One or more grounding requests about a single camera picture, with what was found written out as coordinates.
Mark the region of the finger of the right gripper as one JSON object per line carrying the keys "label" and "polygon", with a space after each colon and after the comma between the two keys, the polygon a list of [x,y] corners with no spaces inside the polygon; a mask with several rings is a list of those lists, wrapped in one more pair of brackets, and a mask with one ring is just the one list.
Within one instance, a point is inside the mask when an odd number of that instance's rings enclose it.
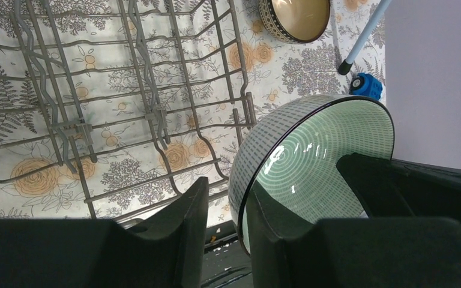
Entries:
{"label": "finger of the right gripper", "polygon": [[337,170],[369,217],[446,217],[461,223],[461,169],[362,154]]}

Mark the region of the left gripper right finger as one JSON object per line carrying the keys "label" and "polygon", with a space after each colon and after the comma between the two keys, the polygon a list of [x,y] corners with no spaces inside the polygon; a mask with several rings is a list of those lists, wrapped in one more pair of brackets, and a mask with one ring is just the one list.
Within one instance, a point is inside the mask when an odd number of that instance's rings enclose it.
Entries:
{"label": "left gripper right finger", "polygon": [[247,220],[255,287],[461,287],[461,224],[448,218],[313,224],[257,183]]}

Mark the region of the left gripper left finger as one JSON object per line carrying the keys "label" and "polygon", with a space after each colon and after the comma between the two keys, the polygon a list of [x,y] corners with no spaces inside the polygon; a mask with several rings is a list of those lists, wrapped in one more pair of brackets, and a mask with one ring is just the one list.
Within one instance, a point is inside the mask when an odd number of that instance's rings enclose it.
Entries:
{"label": "left gripper left finger", "polygon": [[113,220],[0,219],[0,287],[199,287],[208,178],[128,229]]}

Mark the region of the green dotted white bowl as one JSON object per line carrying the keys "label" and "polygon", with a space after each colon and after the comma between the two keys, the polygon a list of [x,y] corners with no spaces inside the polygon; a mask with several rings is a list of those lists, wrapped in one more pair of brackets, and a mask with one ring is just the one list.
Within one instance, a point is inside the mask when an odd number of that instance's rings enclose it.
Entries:
{"label": "green dotted white bowl", "polygon": [[364,207],[336,164],[353,153],[390,160],[394,141],[390,112],[369,97],[306,96],[262,117],[229,174],[232,221],[244,251],[251,252],[247,200],[255,185],[310,223],[360,217]]}

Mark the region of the grey wire dish rack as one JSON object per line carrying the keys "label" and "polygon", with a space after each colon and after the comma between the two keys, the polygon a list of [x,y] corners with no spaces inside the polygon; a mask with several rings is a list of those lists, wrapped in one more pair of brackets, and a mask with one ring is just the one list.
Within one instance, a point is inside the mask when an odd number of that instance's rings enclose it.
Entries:
{"label": "grey wire dish rack", "polygon": [[0,218],[146,218],[254,124],[236,1],[0,1]]}

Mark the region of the black patterned bowl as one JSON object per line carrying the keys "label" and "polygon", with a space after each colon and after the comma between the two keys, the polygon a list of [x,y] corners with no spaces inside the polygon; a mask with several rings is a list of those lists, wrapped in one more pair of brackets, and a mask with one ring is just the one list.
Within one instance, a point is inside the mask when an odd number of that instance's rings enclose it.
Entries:
{"label": "black patterned bowl", "polygon": [[259,0],[258,6],[266,30],[288,44],[316,41],[331,16],[329,0]]}

